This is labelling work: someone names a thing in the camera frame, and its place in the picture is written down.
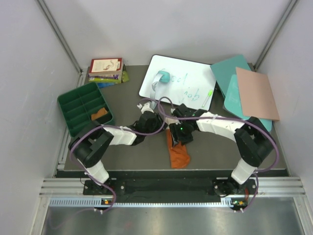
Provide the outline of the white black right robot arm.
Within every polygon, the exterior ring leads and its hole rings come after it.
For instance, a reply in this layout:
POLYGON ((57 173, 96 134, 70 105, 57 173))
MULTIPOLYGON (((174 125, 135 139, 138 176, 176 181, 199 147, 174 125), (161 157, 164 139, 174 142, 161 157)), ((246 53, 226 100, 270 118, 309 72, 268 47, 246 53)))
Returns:
POLYGON ((194 131, 213 133, 234 141, 241 159, 231 173, 228 188, 232 193, 241 193, 246 181, 258 171, 261 163, 274 150, 278 151, 275 140, 256 117, 248 120, 222 117, 209 111, 192 111, 184 104, 171 110, 174 123, 170 124, 173 145, 182 145, 193 140, 194 131))

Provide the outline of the orange underwear white waistband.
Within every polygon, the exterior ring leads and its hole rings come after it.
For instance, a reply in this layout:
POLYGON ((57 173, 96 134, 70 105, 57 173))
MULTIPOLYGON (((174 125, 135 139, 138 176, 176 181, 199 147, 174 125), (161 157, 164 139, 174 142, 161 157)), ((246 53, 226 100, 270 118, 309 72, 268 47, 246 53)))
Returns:
POLYGON ((167 147, 170 156, 171 168, 182 169, 189 165, 190 156, 187 152, 186 146, 179 141, 178 144, 172 146, 172 134, 169 126, 166 128, 167 147))

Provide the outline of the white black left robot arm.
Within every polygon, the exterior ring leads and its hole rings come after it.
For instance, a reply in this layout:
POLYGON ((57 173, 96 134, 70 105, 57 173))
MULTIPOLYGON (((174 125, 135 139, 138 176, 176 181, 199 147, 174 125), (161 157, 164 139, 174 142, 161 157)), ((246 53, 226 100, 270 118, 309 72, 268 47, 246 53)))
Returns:
POLYGON ((101 125, 92 121, 86 125, 70 142, 68 149, 85 173, 94 180, 94 188, 100 194, 110 191, 111 183, 101 159, 109 146, 135 146, 151 136, 166 129, 167 124, 160 114, 144 111, 139 120, 128 126, 101 125))

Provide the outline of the mustard brown underwear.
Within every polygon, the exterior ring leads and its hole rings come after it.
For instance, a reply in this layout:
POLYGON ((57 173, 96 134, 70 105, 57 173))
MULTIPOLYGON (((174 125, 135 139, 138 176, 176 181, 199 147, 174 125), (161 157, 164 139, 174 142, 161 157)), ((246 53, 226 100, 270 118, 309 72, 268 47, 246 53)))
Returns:
POLYGON ((99 109, 96 113, 91 115, 91 120, 99 119, 100 117, 105 116, 108 113, 106 108, 99 109))

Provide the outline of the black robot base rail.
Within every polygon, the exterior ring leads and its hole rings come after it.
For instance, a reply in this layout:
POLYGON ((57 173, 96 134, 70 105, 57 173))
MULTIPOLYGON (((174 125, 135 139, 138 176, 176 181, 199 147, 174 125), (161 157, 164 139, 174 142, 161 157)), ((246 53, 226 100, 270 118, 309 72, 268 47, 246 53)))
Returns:
POLYGON ((111 170, 105 182, 118 203, 219 202, 237 195, 246 199, 256 191, 256 182, 243 185, 230 178, 230 170, 111 170))

